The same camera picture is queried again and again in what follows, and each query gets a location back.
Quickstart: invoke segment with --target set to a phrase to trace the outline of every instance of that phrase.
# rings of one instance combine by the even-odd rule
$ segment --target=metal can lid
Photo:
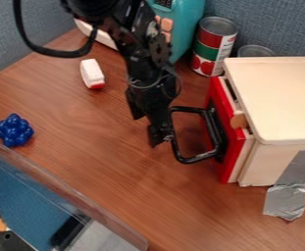
[[[238,58],[248,57],[275,57],[276,54],[264,46],[250,44],[240,47],[237,53]]]
[[[220,36],[238,33],[238,28],[233,22],[220,17],[204,18],[200,21],[200,27],[209,33]]]

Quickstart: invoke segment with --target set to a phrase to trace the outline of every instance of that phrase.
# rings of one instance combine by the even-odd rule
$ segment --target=cubicle wall
[[[207,12],[240,27],[235,48],[264,45],[279,55],[305,55],[305,0],[207,0]]]
[[[25,25],[30,38],[44,44],[70,30],[72,17],[59,0],[24,0]],[[29,53],[17,34],[12,0],[0,0],[0,71]]]

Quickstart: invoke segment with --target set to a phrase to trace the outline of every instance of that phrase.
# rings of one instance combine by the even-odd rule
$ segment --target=tin can
[[[206,76],[221,75],[223,62],[237,36],[236,25],[224,18],[209,17],[200,21],[191,67]]]
[[[275,57],[276,54],[267,47],[250,44],[244,45],[239,48],[237,57],[238,58],[249,58],[249,57]]]

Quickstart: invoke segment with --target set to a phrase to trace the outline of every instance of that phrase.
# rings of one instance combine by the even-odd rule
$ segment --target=red oven door
[[[227,138],[225,153],[215,159],[215,167],[222,183],[236,182],[239,173],[253,145],[253,136],[248,128],[234,129],[231,120],[237,111],[236,97],[230,92],[223,77],[212,77],[208,89],[205,107],[215,109],[220,126]],[[211,147],[210,136],[206,133],[207,143]]]

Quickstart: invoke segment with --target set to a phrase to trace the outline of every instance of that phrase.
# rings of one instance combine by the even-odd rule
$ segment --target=teal container
[[[205,10],[205,0],[146,0],[163,28],[163,19],[173,22],[172,30],[164,30],[173,44],[171,63],[175,63],[192,45],[198,22]]]

